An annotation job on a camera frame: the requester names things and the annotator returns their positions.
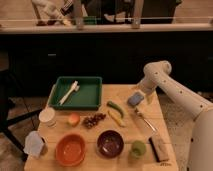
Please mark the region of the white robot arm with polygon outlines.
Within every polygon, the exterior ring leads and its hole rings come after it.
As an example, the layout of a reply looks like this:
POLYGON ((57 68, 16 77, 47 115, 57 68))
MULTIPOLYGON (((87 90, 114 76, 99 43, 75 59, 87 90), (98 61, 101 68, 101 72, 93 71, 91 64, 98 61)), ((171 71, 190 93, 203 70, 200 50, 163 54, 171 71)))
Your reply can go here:
POLYGON ((138 88, 152 94, 159 87, 195 119, 187 171, 213 171, 213 103, 172 79, 169 61, 147 63, 138 88))

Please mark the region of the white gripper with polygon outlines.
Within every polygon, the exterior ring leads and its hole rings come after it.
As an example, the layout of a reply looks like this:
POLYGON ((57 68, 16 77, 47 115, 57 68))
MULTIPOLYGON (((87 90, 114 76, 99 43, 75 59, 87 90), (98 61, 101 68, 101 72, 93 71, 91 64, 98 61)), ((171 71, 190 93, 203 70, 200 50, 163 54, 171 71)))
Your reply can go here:
POLYGON ((148 104, 150 104, 153 100, 153 93, 156 90, 157 85, 147 79, 143 78, 141 79, 134 87, 134 90, 140 91, 144 96, 148 104))

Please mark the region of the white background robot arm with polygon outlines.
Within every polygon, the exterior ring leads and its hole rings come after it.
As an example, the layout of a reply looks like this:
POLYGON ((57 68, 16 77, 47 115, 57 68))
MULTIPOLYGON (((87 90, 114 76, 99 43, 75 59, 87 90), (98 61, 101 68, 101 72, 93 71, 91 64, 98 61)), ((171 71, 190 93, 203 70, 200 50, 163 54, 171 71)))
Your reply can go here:
POLYGON ((55 23, 60 23, 65 26, 71 25, 70 21, 61 14, 56 5, 50 0, 31 0, 31 3, 37 17, 38 26, 54 25, 55 23), (47 21, 41 18, 38 10, 39 7, 41 7, 42 11, 49 17, 47 21))

